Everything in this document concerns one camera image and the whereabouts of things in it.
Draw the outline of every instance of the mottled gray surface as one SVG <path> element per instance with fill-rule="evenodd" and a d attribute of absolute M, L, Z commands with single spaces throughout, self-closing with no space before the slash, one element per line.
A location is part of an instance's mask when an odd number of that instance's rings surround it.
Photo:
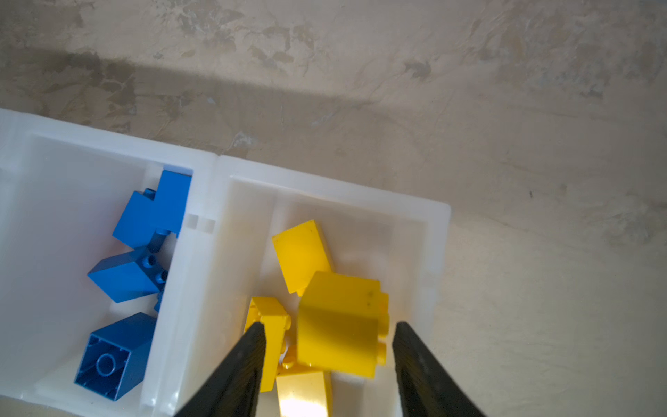
<path fill-rule="evenodd" d="M 0 107 L 450 203 L 490 416 L 667 415 L 666 55 L 653 1 L 0 2 Z"/>

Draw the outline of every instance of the pale yellow block face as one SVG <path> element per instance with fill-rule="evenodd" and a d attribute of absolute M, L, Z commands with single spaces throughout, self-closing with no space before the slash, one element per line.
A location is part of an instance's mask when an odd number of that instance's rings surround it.
<path fill-rule="evenodd" d="M 315 220 L 275 235 L 273 246 L 291 294 L 301 297 L 316 272 L 333 271 L 329 249 Z"/>
<path fill-rule="evenodd" d="M 295 356 L 290 346 L 275 379 L 281 417 L 330 417 L 331 372 L 296 364 Z"/>
<path fill-rule="evenodd" d="M 291 326 L 291 318 L 277 299 L 253 297 L 250 300 L 244 331 L 247 331 L 256 322 L 264 325 L 266 335 L 266 353 L 259 391 L 269 392 L 273 390 L 280 355 L 285 351 L 283 348 L 285 331 Z"/>
<path fill-rule="evenodd" d="M 389 297 L 374 280 L 318 272 L 299 304 L 298 362 L 375 378 L 386 363 Z"/>

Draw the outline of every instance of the plastic container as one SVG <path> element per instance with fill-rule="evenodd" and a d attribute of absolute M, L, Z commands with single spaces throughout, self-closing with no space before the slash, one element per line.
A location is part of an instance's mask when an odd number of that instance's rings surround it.
<path fill-rule="evenodd" d="M 163 168 L 192 175 L 183 228 L 162 251 L 173 258 L 144 381 L 112 402 L 73 383 L 85 342 L 155 315 L 156 298 L 114 304 L 86 273 L 130 250 L 111 233 L 131 192 L 157 186 Z M 271 237 L 310 219 L 337 272 L 382 282 L 388 344 L 398 320 L 428 341 L 448 205 L 0 110 L 0 394 L 82 416 L 174 414 L 241 336 L 251 296 L 295 313 Z M 336 416 L 398 416 L 398 401 L 390 350 L 375 380 L 333 377 Z M 274 389 L 257 415 L 276 413 Z"/>

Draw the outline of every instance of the bin containing blue blocks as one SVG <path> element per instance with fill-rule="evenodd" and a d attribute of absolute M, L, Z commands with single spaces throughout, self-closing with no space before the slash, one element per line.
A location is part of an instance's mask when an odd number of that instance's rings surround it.
<path fill-rule="evenodd" d="M 336 272 L 379 280 L 392 320 L 428 343 L 449 216 L 436 201 L 0 109 L 0 395 L 84 417 L 173 416 L 243 334 L 252 296 L 296 316 L 271 237 L 312 219 Z M 334 413 L 398 415 L 392 361 L 374 380 L 332 376 Z M 257 409 L 277 415 L 275 391 Z"/>

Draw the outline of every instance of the yellow stud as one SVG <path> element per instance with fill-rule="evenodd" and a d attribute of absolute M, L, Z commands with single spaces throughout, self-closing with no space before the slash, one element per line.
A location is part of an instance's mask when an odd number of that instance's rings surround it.
<path fill-rule="evenodd" d="M 330 417 L 331 372 L 298 364 L 296 356 L 290 346 L 275 379 L 280 416 Z"/>
<path fill-rule="evenodd" d="M 266 353 L 264 354 L 264 367 L 261 372 L 259 391 L 269 392 L 273 390 L 273 381 L 275 381 L 280 355 L 284 352 L 285 331 L 291 326 L 291 318 L 277 299 L 253 297 L 250 299 L 244 332 L 256 322 L 264 325 L 264 334 L 266 335 Z"/>
<path fill-rule="evenodd" d="M 275 235 L 273 246 L 290 294 L 301 297 L 317 271 L 333 271 L 327 243 L 315 220 Z"/>
<path fill-rule="evenodd" d="M 389 333 L 389 296 L 380 282 L 316 272 L 299 303 L 298 362 L 375 378 L 384 365 Z"/>

